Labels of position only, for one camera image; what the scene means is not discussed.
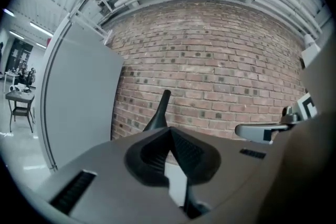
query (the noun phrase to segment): white floor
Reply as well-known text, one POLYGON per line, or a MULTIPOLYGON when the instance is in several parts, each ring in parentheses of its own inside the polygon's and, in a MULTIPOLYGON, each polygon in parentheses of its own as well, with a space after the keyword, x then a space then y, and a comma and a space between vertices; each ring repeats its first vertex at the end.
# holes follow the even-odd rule
POLYGON ((0 80, 0 152, 12 176, 36 190, 50 175, 50 171, 42 155, 35 124, 32 123, 32 133, 27 118, 17 116, 16 122, 12 119, 12 132, 9 131, 10 109, 2 93, 3 83, 0 80))

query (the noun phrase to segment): black vent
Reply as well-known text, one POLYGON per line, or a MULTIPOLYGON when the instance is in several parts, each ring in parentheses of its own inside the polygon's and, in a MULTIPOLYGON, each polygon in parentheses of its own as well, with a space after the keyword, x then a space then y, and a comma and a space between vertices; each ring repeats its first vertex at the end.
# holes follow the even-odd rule
POLYGON ((95 174, 81 171, 57 196, 51 201, 51 205, 59 211, 69 214, 79 198, 89 187, 95 174))
POLYGON ((254 158, 258 158, 258 159, 263 159, 266 156, 266 153, 252 151, 252 150, 248 150, 246 148, 242 148, 239 152, 244 154, 244 155, 254 157, 254 158))

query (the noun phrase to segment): table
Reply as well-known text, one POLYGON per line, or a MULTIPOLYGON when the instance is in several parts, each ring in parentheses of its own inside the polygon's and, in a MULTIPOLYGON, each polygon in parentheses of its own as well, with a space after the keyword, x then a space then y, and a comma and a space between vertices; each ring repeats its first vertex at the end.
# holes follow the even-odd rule
POLYGON ((3 93, 5 93, 7 75, 13 78, 13 82, 12 82, 13 85, 14 85, 14 82, 15 82, 15 78, 19 76, 19 75, 13 74, 11 72, 5 72, 5 81, 4 81, 4 90, 3 90, 3 93))
POLYGON ((20 87, 19 85, 14 85, 15 86, 15 88, 16 89, 18 89, 20 92, 24 92, 24 91, 26 91, 26 90, 29 90, 29 88, 28 87, 20 87))
POLYGON ((30 111, 30 107, 32 105, 32 102, 34 100, 34 95, 31 93, 26 93, 26 92, 19 92, 19 91, 11 91, 9 93, 7 93, 5 95, 5 98, 8 100, 9 103, 9 108, 11 110, 11 117, 10 117, 10 122, 9 122, 9 130, 10 132, 12 132, 12 116, 14 116, 14 121, 15 121, 15 116, 26 116, 28 118, 28 123, 31 129, 31 132, 33 132, 33 128, 31 127, 31 123, 30 123, 30 119, 29 119, 29 113, 30 116, 32 116, 31 111, 30 111), (12 110, 12 106, 11 106, 11 101, 14 101, 14 109, 12 110), (16 105, 16 102, 20 102, 20 103, 26 103, 27 107, 23 108, 23 107, 19 107, 16 105))

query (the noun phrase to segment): table leg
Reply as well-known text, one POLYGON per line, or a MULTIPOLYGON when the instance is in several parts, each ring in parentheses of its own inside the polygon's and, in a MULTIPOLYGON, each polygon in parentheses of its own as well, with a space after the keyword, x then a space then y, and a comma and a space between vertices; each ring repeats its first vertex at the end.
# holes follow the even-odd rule
POLYGON ((5 73, 4 90, 3 90, 4 93, 5 93, 5 87, 6 87, 6 80, 7 80, 7 74, 5 73))

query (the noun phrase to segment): brick wall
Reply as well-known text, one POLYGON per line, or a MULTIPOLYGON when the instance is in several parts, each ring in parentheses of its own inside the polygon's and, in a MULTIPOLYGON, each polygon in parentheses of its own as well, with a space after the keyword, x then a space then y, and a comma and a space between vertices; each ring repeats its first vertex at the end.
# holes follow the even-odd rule
POLYGON ((257 10, 205 0, 167 2, 113 24, 125 62, 113 138, 143 130, 164 89, 169 125, 235 137, 239 123, 278 122, 304 94, 302 42, 257 10))

